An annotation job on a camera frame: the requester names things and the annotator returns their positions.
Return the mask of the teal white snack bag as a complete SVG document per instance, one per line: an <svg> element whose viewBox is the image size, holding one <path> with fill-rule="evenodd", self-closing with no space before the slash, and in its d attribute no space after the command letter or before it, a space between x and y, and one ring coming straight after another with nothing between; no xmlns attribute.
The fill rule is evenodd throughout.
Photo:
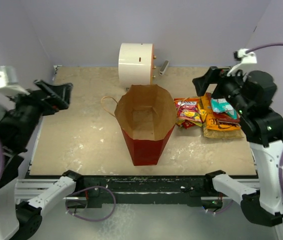
<svg viewBox="0 0 283 240"><path fill-rule="evenodd" d="M230 103L226 101L225 98L212 98L210 100L210 105L213 112L223 113L223 112L236 112Z"/></svg>

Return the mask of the red doritos bag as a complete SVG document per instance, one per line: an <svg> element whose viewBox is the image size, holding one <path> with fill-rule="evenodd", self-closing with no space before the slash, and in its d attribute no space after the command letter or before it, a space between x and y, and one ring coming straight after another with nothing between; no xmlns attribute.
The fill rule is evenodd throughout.
<svg viewBox="0 0 283 240"><path fill-rule="evenodd" d="M233 112L212 112L213 116L222 123L238 124L240 122L239 115Z"/></svg>

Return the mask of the pink fruit candy bag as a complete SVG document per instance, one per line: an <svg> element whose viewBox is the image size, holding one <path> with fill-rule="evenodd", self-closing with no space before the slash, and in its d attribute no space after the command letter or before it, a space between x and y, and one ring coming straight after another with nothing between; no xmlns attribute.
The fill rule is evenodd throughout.
<svg viewBox="0 0 283 240"><path fill-rule="evenodd" d="M203 124L200 107L200 99L198 97L175 98L174 104L176 107L177 119L176 125L180 128L184 120L191 122L199 122Z"/></svg>

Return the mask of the orange kettle chips bag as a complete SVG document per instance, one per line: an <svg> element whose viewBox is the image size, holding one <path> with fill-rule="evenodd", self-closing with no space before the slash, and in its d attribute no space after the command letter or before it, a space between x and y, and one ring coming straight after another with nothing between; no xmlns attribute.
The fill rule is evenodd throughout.
<svg viewBox="0 0 283 240"><path fill-rule="evenodd" d="M201 96L202 108L206 111L205 124L207 129L213 131L235 131L241 130L239 119L232 119L226 113L215 113L211 106L211 93L206 92Z"/></svg>

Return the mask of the red peanut snack bag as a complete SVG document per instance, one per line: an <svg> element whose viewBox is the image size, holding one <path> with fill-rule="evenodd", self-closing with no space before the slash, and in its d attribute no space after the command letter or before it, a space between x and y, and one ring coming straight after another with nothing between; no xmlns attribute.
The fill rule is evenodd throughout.
<svg viewBox="0 0 283 240"><path fill-rule="evenodd" d="M191 127L202 127L202 123L201 122L192 122L192 121L189 121L189 120L184 120L182 123L181 123L181 126L184 128L184 129L189 129Z"/></svg>

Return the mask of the tan snack bag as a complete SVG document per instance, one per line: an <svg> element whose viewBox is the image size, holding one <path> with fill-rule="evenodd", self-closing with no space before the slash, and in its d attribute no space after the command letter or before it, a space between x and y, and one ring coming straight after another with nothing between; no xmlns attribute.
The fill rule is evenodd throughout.
<svg viewBox="0 0 283 240"><path fill-rule="evenodd" d="M210 139L241 139L245 136L241 129L212 130L203 127L203 136Z"/></svg>

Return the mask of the red paper bag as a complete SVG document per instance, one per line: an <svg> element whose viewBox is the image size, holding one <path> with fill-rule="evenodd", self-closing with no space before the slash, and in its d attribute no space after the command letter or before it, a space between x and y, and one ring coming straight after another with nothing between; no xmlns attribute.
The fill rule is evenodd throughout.
<svg viewBox="0 0 283 240"><path fill-rule="evenodd" d="M131 85L114 112L104 100L102 108L116 118L134 166L154 166L166 147L177 120L177 108L171 94L157 84Z"/></svg>

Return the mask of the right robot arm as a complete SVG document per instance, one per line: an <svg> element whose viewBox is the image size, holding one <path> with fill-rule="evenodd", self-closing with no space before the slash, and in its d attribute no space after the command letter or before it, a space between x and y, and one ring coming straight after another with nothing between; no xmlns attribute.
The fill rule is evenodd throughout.
<svg viewBox="0 0 283 240"><path fill-rule="evenodd" d="M252 151L259 189L245 186L222 170L207 173L204 191L222 193L240 205L253 224L274 227L283 222L283 117L271 108L277 85L264 71L231 74L227 68L210 67L192 83L200 97L214 84L212 97L225 99L239 114L239 124Z"/></svg>

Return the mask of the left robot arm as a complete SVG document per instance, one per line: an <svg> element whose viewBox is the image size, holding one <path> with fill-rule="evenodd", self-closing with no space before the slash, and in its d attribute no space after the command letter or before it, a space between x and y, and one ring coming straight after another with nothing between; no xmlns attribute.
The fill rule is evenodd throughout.
<svg viewBox="0 0 283 240"><path fill-rule="evenodd" d="M27 240L39 229L43 217L64 197L84 192L83 176L67 170L47 190L16 203L15 188L22 156L42 117L52 116L70 106L73 85L48 84L35 80L37 90L13 84L0 93L14 103L6 109L0 104L0 240Z"/></svg>

